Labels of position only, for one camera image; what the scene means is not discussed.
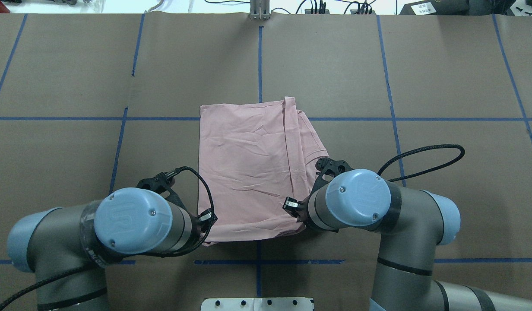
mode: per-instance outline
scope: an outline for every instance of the ur logo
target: ur logo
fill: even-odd
[[[357,191],[360,193],[358,202],[363,206],[376,206],[379,203],[377,196],[378,190],[382,187],[381,183],[372,183],[371,181],[360,181],[357,184]]]
[[[136,210],[133,204],[123,203],[122,205],[112,206],[107,211],[107,219],[111,225],[108,228],[112,234],[121,232],[129,232],[133,228],[134,211]]]

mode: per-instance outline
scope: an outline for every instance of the label sticker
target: label sticker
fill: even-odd
[[[415,6],[411,6],[411,8],[416,15],[426,15],[437,12],[431,2],[416,4]]]

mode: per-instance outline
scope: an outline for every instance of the metal bracket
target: metal bracket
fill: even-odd
[[[250,0],[250,19],[270,19],[270,0]]]
[[[201,311],[313,311],[314,299],[306,297],[209,298]]]

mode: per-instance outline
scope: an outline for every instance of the folded shirt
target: folded shirt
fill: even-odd
[[[294,97],[201,106],[199,135],[199,174],[218,216],[207,243],[263,240],[304,228],[282,205],[286,197],[310,194],[316,160],[328,154]],[[199,185],[198,210],[208,208]]]

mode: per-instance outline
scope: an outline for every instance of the black tape band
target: black tape band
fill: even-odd
[[[395,228],[400,216],[400,207],[402,206],[402,196],[398,185],[389,182],[387,182],[387,185],[391,192],[391,205],[379,225],[381,233],[391,232]]]
[[[71,305],[76,305],[78,303],[83,303],[83,302],[95,299],[97,297],[101,297],[102,295],[105,295],[106,293],[107,293],[107,288],[105,287],[105,288],[99,289],[96,292],[89,293],[83,296],[78,296],[73,299],[67,299],[64,301],[57,301],[53,303],[45,303],[42,305],[38,305],[38,311],[47,311],[47,310],[55,310],[55,309],[62,309],[62,308],[70,307]]]
[[[479,304],[481,305],[481,311],[496,311],[493,301],[491,300],[489,295],[485,293],[485,291],[477,287],[470,287],[470,286],[466,286],[466,287],[471,289],[472,292],[477,297],[477,300],[479,300]]]
[[[417,274],[417,275],[420,275],[420,276],[432,276],[433,275],[433,271],[432,270],[424,270],[424,269],[408,267],[408,266],[405,266],[403,264],[399,264],[399,263],[396,263],[396,262],[385,260],[385,259],[383,259],[381,257],[377,257],[377,262],[379,262],[380,264],[382,264],[384,266],[387,266],[387,267],[395,268],[397,270],[401,270],[401,271],[404,271],[404,272],[410,272],[410,273]]]
[[[444,286],[435,280],[433,280],[433,282],[435,282],[435,284],[439,287],[440,293],[442,294],[442,300],[444,303],[444,311],[449,311],[450,306],[448,305],[448,295],[446,295],[446,290],[444,289]]]

